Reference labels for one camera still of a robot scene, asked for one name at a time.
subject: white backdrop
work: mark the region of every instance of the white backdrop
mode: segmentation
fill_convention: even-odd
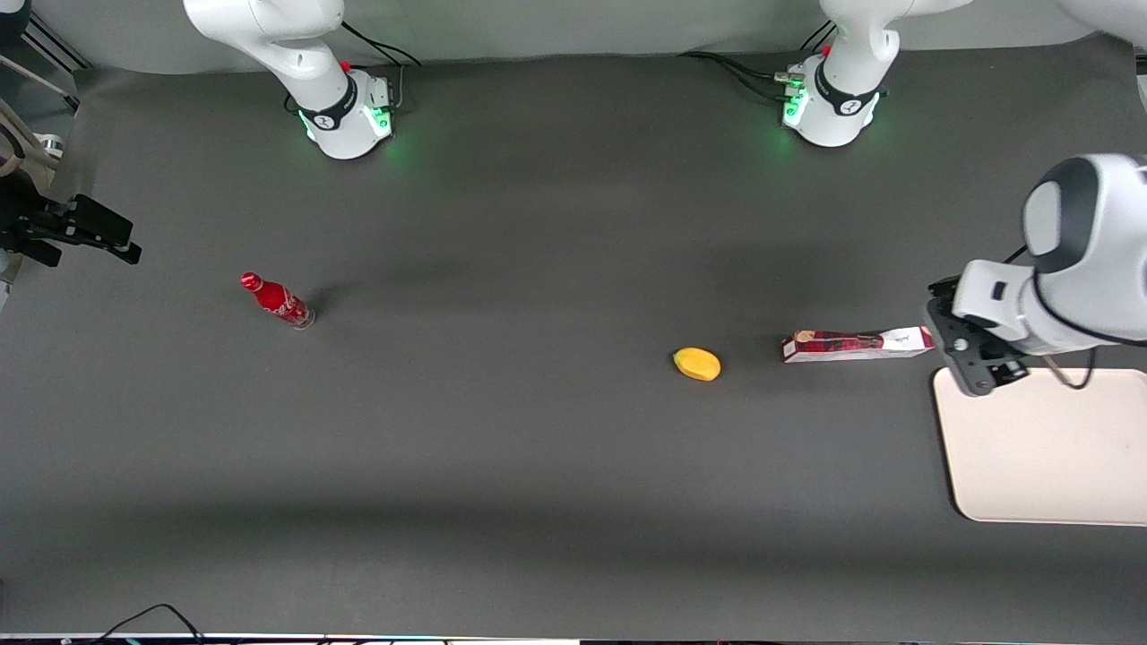
[[[180,0],[34,0],[36,11],[94,63],[194,73],[260,69],[206,40]],[[814,0],[346,0],[346,18],[423,60],[795,49],[825,21]],[[1051,0],[977,0],[894,23],[907,49],[1064,42],[1091,30]],[[354,62],[377,56],[344,32],[327,37]]]

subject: red bottle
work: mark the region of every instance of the red bottle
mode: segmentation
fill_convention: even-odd
[[[291,327],[306,329],[314,322],[314,311],[279,282],[268,282],[251,272],[243,273],[239,282],[255,294],[259,306]]]

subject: cardboard box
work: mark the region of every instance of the cardboard box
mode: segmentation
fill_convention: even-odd
[[[933,347],[931,334],[926,327],[863,334],[802,329],[781,343],[781,359],[785,363],[820,363],[908,358],[920,356]]]

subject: gray table surface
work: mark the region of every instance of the gray table surface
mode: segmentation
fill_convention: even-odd
[[[268,75],[81,80],[58,189],[143,262],[69,248],[0,316],[6,631],[1147,640],[1147,531],[953,508],[938,356],[778,360],[919,322],[1045,170],[1147,149],[1125,46],[906,53],[838,150],[685,59],[411,70],[352,162]]]

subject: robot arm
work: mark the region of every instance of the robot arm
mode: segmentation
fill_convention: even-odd
[[[1134,45],[1147,44],[1147,6],[1142,0],[1058,0],[1080,23]]]
[[[1033,266],[977,259],[933,285],[928,320],[969,395],[1027,375],[1024,356],[1147,347],[1147,177],[1126,155],[1050,170],[1028,195]]]
[[[820,0],[836,23],[832,54],[810,56],[789,68],[812,79],[782,123],[818,146],[844,146],[872,121],[876,88],[900,50],[900,36],[887,29],[897,18],[938,14],[972,0]]]
[[[387,81],[344,70],[319,37],[343,22],[343,0],[184,0],[203,36],[270,69],[299,107],[307,135],[327,155],[368,153],[391,133]]]

